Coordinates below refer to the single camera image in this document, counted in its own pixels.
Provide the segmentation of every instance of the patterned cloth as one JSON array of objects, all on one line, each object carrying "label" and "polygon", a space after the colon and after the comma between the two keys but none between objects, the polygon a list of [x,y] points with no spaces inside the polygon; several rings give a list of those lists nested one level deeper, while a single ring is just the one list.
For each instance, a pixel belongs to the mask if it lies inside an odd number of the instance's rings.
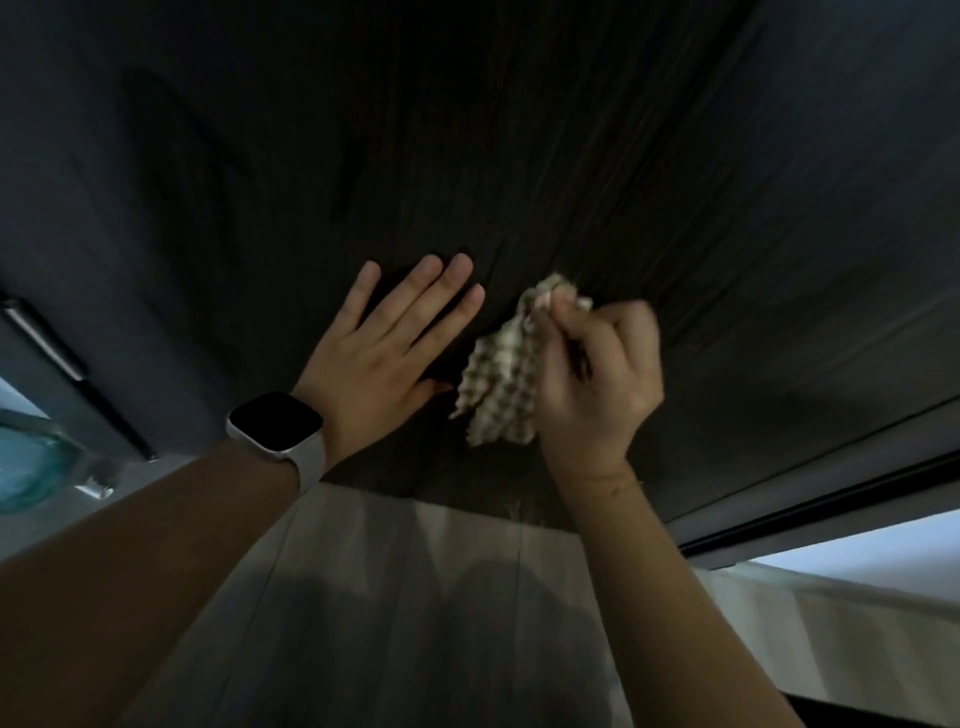
[{"label": "patterned cloth", "polygon": [[[500,331],[477,339],[473,353],[457,387],[455,417],[476,408],[467,428],[467,443],[476,447],[503,438],[527,445],[537,434],[534,407],[537,403],[537,376],[540,372],[540,338],[532,316],[535,310],[550,307],[554,289],[576,288],[554,273],[520,296],[516,315]],[[585,311],[593,301],[578,298]]]}]

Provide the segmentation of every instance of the watch face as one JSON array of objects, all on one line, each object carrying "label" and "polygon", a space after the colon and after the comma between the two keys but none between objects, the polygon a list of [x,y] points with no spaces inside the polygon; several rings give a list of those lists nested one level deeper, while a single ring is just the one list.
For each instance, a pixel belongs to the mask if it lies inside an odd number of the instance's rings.
[{"label": "watch face", "polygon": [[295,397],[271,392],[230,412],[229,420],[260,447],[281,452],[299,445],[324,425],[324,418]]}]

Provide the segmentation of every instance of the finger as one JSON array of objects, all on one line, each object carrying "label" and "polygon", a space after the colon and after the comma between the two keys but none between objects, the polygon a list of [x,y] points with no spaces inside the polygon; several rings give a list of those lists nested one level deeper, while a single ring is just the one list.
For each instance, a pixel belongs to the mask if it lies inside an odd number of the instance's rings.
[{"label": "finger", "polygon": [[335,336],[346,336],[357,328],[378,280],[380,280],[380,266],[368,260],[357,274],[356,280],[347,292],[344,304],[340,306],[333,323],[330,324],[330,332]]},{"label": "finger", "polygon": [[566,396],[566,390],[573,380],[573,369],[566,351],[566,341],[553,320],[544,313],[534,313],[543,346],[540,355],[540,376],[538,378],[538,397],[544,401],[558,401]]},{"label": "finger", "polygon": [[627,360],[635,370],[660,367],[660,330],[653,308],[645,301],[610,303],[595,311],[616,329]]},{"label": "finger", "polygon": [[445,381],[437,381],[436,379],[425,379],[424,381],[418,382],[403,401],[406,417],[411,417],[415,412],[423,409],[423,406],[436,395],[449,392],[451,389],[453,389],[452,384]]},{"label": "finger", "polygon": [[430,362],[436,359],[446,349],[460,332],[467,327],[473,317],[477,315],[487,292],[479,283],[472,285],[457,307],[450,311],[433,328],[427,331],[407,354],[420,371],[426,369]]},{"label": "finger", "polygon": [[583,343],[594,376],[618,376],[627,367],[623,344],[609,321],[580,310],[568,296],[554,296],[550,303],[550,315],[560,329]]},{"label": "finger", "polygon": [[377,342],[399,321],[400,316],[410,307],[426,287],[430,285],[444,269],[444,262],[435,255],[426,255],[417,267],[410,272],[380,305],[373,310],[367,321],[357,333],[365,341]]},{"label": "finger", "polygon": [[385,339],[400,351],[406,352],[423,330],[437,318],[437,314],[444,310],[444,306],[460,292],[472,272],[473,261],[462,253],[456,254],[440,279],[414,301]]}]

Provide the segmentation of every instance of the wrinkled fabric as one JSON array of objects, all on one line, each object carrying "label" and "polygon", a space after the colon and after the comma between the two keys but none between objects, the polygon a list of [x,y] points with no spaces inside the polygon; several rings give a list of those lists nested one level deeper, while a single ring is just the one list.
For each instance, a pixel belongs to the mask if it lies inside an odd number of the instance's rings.
[{"label": "wrinkled fabric", "polygon": [[[471,447],[503,439],[528,445],[537,435],[534,409],[537,404],[537,377],[540,373],[540,338],[533,318],[536,310],[550,307],[554,290],[576,288],[554,273],[528,288],[516,304],[516,314],[499,331],[481,336],[457,387],[452,420],[473,409],[467,428]],[[577,298],[577,306],[590,310],[593,301]]]}]

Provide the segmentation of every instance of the smartwatch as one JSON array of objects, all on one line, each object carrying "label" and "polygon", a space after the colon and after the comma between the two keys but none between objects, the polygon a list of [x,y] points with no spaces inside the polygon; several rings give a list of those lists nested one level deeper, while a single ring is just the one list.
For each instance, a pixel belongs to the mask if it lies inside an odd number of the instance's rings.
[{"label": "smartwatch", "polygon": [[270,392],[227,415],[227,435],[246,442],[264,457],[290,460],[300,474],[300,494],[319,482],[326,467],[321,429],[324,418],[296,397]]}]

